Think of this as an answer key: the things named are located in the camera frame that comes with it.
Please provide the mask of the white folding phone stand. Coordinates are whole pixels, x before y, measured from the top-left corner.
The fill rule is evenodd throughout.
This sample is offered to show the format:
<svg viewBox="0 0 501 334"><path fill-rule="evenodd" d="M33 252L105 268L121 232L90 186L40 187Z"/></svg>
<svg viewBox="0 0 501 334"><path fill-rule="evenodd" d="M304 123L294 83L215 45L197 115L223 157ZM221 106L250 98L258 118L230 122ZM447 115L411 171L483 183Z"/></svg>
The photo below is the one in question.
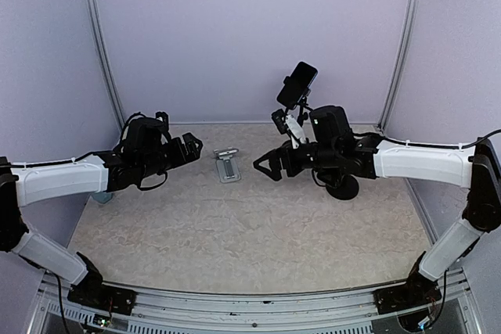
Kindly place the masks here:
<svg viewBox="0 0 501 334"><path fill-rule="evenodd" d="M214 156L219 179L222 184L239 181L241 173L234 156L239 152L237 148L216 149Z"/></svg>

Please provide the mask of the short black phone stand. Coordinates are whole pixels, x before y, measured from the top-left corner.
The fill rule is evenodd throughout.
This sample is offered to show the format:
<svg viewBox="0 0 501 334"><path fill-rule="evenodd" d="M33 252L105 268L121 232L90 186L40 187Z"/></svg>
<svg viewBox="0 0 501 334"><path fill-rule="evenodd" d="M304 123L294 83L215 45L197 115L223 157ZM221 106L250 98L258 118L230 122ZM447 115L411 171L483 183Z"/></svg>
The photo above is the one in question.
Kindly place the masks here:
<svg viewBox="0 0 501 334"><path fill-rule="evenodd" d="M334 198L342 201L354 199L359 194L359 183L351 175L345 175L338 185L327 185L326 191Z"/></svg>

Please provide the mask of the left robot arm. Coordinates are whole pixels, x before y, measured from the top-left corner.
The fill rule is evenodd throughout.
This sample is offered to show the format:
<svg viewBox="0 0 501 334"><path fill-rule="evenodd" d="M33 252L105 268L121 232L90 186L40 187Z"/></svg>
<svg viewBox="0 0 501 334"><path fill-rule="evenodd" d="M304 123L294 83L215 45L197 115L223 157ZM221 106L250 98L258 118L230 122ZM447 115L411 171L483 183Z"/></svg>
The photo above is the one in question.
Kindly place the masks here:
<svg viewBox="0 0 501 334"><path fill-rule="evenodd" d="M197 161L202 149L202 141L191 133L173 137L165 112L154 117L137 112L125 121L113 149L44 163L10 163L2 158L1 250L69 282L92 306L104 305L110 291L97 267L29 225L21 208L64 196L118 192L132 185L147 192L144 179L167 178L170 170Z"/></svg>

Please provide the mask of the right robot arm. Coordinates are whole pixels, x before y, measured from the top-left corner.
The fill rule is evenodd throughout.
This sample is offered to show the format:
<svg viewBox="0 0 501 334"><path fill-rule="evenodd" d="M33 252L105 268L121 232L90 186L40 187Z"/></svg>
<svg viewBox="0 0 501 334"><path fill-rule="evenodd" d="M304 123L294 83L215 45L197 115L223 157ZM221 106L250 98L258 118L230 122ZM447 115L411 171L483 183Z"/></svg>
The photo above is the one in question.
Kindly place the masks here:
<svg viewBox="0 0 501 334"><path fill-rule="evenodd" d="M290 114L277 110L272 119L289 141L254 161L256 170L273 181L304 170L335 199L351 200L360 178L410 178L437 181L467 189L461 215L418 261L412 279L400 289L401 300L416 306L485 234L500 226L500 163L488 136L468 145L412 143L366 132L356 134L340 106L309 112L314 140Z"/></svg>

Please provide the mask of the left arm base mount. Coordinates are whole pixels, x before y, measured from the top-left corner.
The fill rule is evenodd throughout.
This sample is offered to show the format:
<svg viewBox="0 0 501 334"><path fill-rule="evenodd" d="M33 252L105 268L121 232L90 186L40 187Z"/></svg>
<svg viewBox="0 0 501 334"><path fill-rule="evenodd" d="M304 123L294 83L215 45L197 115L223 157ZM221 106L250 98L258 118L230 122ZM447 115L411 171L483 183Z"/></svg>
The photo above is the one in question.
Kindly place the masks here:
<svg viewBox="0 0 501 334"><path fill-rule="evenodd" d="M137 293L131 289L123 289L109 285L96 288L72 287L67 299L82 306L107 311L111 314L129 316L136 300Z"/></svg>

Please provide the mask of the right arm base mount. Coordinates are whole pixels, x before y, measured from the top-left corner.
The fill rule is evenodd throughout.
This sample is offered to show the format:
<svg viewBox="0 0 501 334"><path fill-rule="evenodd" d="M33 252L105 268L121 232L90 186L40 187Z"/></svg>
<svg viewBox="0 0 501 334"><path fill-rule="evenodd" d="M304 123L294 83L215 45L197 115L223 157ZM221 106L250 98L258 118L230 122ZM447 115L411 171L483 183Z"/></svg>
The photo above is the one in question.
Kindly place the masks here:
<svg viewBox="0 0 501 334"><path fill-rule="evenodd" d="M378 314L420 307L442 298L438 283L426 278L408 279L401 285L377 289L373 295Z"/></svg>

